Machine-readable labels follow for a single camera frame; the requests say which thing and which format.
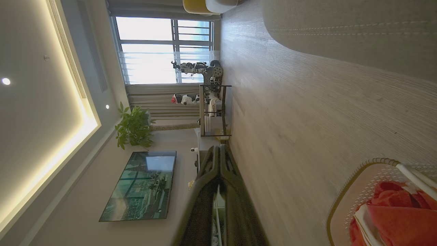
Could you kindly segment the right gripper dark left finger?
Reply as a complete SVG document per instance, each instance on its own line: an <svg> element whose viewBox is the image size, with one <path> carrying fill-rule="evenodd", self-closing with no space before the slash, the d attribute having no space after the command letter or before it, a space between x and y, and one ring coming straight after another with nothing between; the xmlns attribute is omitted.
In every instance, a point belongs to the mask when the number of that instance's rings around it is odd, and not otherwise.
<svg viewBox="0 0 437 246"><path fill-rule="evenodd" d="M199 165L192 193L173 238L173 246L211 246L213 201L219 185L219 158L220 147L212 146Z"/></svg>

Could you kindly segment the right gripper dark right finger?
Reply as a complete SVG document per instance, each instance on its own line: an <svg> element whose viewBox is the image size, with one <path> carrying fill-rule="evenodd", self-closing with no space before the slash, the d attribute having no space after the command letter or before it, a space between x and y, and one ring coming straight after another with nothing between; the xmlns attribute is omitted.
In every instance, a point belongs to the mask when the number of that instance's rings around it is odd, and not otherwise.
<svg viewBox="0 0 437 246"><path fill-rule="evenodd" d="M225 246L269 246L228 145L220 145L220 192L225 200Z"/></svg>

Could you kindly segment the red white garment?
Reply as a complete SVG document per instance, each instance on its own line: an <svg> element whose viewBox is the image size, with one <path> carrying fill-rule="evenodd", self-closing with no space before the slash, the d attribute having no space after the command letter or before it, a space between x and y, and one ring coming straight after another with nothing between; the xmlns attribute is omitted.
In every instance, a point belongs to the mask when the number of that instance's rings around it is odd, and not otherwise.
<svg viewBox="0 0 437 246"><path fill-rule="evenodd" d="M350 226L351 246L437 246L437 211L365 204Z"/></svg>
<svg viewBox="0 0 437 246"><path fill-rule="evenodd" d="M370 205L437 211L437 201L412 182L384 181L376 185Z"/></svg>

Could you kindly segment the grey fabric sofa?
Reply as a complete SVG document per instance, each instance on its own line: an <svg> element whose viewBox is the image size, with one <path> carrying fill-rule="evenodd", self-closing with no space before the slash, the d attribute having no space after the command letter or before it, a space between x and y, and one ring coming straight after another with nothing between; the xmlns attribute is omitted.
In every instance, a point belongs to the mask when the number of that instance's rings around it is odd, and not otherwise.
<svg viewBox="0 0 437 246"><path fill-rule="evenodd" d="M291 50L437 82L437 0L262 0L262 12Z"/></svg>

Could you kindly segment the white television cabinet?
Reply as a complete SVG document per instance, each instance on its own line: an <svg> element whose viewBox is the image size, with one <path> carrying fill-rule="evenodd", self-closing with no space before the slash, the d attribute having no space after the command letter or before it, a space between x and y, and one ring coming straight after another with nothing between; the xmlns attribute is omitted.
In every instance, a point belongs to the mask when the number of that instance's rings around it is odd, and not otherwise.
<svg viewBox="0 0 437 246"><path fill-rule="evenodd" d="M194 146L194 148L198 147L200 151L199 154L194 153L196 156L195 167L198 173L200 171L200 165L205 156L205 152L208 152L209 148L212 146L219 146L220 141L214 136L201 136L200 128L195 128L194 131L197 137L197 144Z"/></svg>

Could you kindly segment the green leafy potted plant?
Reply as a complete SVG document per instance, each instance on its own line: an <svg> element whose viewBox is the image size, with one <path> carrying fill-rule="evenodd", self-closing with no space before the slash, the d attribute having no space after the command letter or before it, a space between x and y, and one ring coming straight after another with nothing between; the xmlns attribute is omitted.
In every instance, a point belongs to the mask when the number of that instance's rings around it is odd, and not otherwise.
<svg viewBox="0 0 437 246"><path fill-rule="evenodd" d="M185 130L200 128L198 122L174 124L174 125L155 125L155 120L151 119L149 110L142 110L140 106L133 108L124 107L119 103L118 112L120 122L114 126L116 131L117 147L125 149L125 145L141 146L148 149L153 144L153 133L157 131Z"/></svg>

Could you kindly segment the small white humanoid robot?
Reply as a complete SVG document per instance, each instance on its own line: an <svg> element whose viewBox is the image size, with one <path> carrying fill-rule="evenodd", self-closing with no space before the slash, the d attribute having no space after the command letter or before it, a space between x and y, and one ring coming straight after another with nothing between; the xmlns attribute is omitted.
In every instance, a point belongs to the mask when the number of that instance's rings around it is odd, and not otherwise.
<svg viewBox="0 0 437 246"><path fill-rule="evenodd" d="M182 105L199 105L200 104L200 95L194 94L174 94L172 96L171 102L173 104L182 104Z"/></svg>

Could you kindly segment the beige pleated curtain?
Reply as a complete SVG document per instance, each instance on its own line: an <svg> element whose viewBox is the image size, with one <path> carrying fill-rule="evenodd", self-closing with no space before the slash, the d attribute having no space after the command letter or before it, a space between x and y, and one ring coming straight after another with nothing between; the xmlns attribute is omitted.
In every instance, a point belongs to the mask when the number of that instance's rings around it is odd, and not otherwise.
<svg viewBox="0 0 437 246"><path fill-rule="evenodd" d="M148 110L155 120L197 120L200 106L175 104L174 94L199 94L200 83L130 84L125 86L131 107Z"/></svg>

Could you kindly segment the white perforated laundry basket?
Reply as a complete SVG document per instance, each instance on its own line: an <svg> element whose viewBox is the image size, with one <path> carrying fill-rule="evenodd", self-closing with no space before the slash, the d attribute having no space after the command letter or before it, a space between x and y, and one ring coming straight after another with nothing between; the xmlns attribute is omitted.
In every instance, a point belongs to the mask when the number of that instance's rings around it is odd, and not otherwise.
<svg viewBox="0 0 437 246"><path fill-rule="evenodd" d="M437 200L437 164L374 158L362 163L331 207L326 231L330 246L351 246L349 225L356 209L373 197L382 181L409 182Z"/></svg>

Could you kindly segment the wall-mounted flat television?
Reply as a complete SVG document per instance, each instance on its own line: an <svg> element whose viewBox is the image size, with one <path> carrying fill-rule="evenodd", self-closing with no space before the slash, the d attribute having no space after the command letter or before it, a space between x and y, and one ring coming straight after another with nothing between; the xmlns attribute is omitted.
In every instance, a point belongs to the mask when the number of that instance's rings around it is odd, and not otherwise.
<svg viewBox="0 0 437 246"><path fill-rule="evenodd" d="M100 222L166 219L176 151L133 152Z"/></svg>

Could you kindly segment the metal frame shelf rack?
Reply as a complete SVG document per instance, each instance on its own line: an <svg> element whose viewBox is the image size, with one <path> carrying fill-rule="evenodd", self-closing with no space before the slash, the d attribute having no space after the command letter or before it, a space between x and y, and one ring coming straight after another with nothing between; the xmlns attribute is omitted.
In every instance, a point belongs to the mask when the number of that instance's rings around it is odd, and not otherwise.
<svg viewBox="0 0 437 246"><path fill-rule="evenodd" d="M200 136L227 141L231 137L230 85L200 85Z"/></svg>

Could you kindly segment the large window with frame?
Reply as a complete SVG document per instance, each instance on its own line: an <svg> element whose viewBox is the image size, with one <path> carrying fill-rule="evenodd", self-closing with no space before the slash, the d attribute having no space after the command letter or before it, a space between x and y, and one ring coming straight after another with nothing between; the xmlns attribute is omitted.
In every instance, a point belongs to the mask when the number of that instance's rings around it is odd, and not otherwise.
<svg viewBox="0 0 437 246"><path fill-rule="evenodd" d="M117 16L111 25L125 84L202 83L173 65L220 59L213 21Z"/></svg>

